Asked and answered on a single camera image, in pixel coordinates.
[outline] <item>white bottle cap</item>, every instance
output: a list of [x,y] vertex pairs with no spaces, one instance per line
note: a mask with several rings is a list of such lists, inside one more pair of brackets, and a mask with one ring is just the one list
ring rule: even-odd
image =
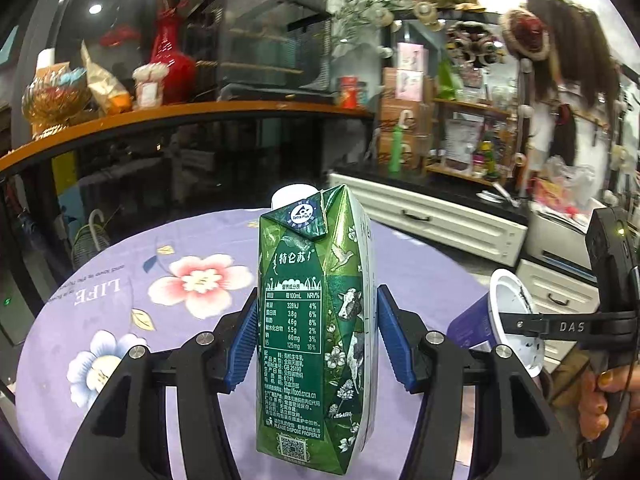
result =
[[271,209],[280,209],[303,198],[315,195],[318,190],[309,184],[291,184],[281,187],[271,197]]
[[39,68],[46,68],[47,66],[51,66],[55,63],[56,60],[56,49],[55,48],[46,48],[41,53],[38,54],[38,60],[36,61],[36,70]]

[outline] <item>cow illustration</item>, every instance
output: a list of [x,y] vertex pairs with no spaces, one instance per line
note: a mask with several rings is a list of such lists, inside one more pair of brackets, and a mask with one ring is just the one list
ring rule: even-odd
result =
[[364,332],[351,333],[351,343],[347,352],[347,366],[351,370],[351,380],[358,393],[362,386],[362,362],[364,361]]
[[338,299],[342,300],[342,306],[338,312],[341,320],[348,321],[362,314],[362,293],[356,292],[355,288],[350,288],[345,293],[339,292]]

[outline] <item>blue gripper pad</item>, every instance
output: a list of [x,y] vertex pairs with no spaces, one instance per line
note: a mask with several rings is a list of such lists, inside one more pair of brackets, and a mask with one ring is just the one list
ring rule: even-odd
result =
[[398,310],[389,289],[386,285],[380,285],[378,287],[378,326],[396,380],[404,385],[405,390],[410,391],[416,387],[417,379],[412,366],[411,349],[402,332],[394,307]]
[[256,299],[249,307],[249,312],[229,349],[224,383],[230,391],[235,390],[236,386],[244,381],[257,341],[258,301]]

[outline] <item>pink flower print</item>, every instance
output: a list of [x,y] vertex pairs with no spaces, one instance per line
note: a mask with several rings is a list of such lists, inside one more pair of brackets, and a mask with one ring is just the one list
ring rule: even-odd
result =
[[198,319],[217,316],[231,306],[228,290],[249,286],[254,281],[247,267],[232,267],[231,263],[228,254],[214,254],[204,260],[185,256],[169,265],[173,276],[151,284],[149,298],[166,306],[184,301],[187,310]]

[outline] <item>screw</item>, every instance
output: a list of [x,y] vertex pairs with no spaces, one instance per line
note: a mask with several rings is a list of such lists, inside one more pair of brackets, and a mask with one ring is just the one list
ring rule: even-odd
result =
[[442,344],[444,341],[444,336],[441,332],[437,330],[432,330],[431,332],[427,332],[427,335],[424,337],[429,343],[432,345]]
[[513,355],[513,351],[507,345],[498,345],[495,347],[495,353],[498,354],[498,357],[503,359],[508,359]]
[[213,343],[213,334],[211,332],[200,332],[196,336],[196,343],[203,346]]
[[146,352],[146,348],[142,345],[136,345],[131,350],[129,350],[129,357],[132,359],[141,358]]

